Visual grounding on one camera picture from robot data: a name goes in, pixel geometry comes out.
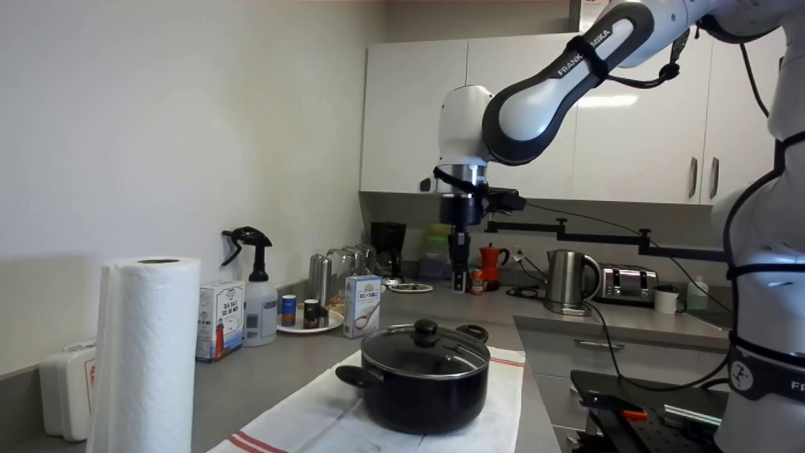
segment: cooking pot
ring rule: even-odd
[[[440,330],[431,319],[362,341],[362,368],[337,377],[361,387],[378,426],[404,434],[446,434],[470,422],[487,403],[490,352],[487,330]]]

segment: cabinet door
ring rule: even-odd
[[[773,109],[778,68],[785,54],[782,34],[747,45],[762,101]],[[733,202],[775,164],[775,138],[756,103],[737,45],[713,42],[705,193],[708,203]]]
[[[669,50],[661,50],[615,73],[648,80],[668,60]],[[700,202],[709,41],[689,41],[679,68],[679,78],[655,91],[607,80],[577,103],[575,198]]]
[[[543,71],[571,35],[490,39],[470,41],[468,83],[498,93]],[[526,167],[489,167],[490,187],[519,188],[528,198],[568,198],[575,174],[577,110],[568,110],[554,143]]]
[[[431,179],[440,157],[440,107],[454,88],[465,83],[465,54],[465,41],[371,49],[362,191],[422,191],[421,181]]]

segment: spray bottle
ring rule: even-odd
[[[243,245],[255,246],[255,268],[244,291],[244,300],[248,300],[244,346],[248,347],[266,346],[278,338],[278,300],[279,300],[275,285],[270,285],[270,274],[264,265],[264,249],[273,246],[273,241],[266,234],[261,234],[255,226],[225,231],[225,236],[232,241],[234,255],[221,268],[236,260],[236,255],[243,251]]]

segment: bottle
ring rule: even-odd
[[[697,310],[708,310],[708,294],[709,294],[709,285],[703,280],[703,274],[697,274],[695,283],[688,283],[688,310],[697,312]]]
[[[279,307],[279,294],[270,283],[270,274],[264,268],[264,249],[273,246],[273,241],[266,234],[253,226],[225,231],[225,236],[229,236],[234,245],[234,255],[225,261],[225,268],[243,251],[243,245],[255,246],[255,265],[244,290],[244,303],[248,303],[244,346],[248,347],[266,346],[278,338],[278,307]]]

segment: cardboard box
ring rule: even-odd
[[[244,346],[244,283],[201,285],[197,357],[215,362]]]
[[[344,338],[366,338],[381,330],[382,280],[378,274],[357,274],[344,283]]]

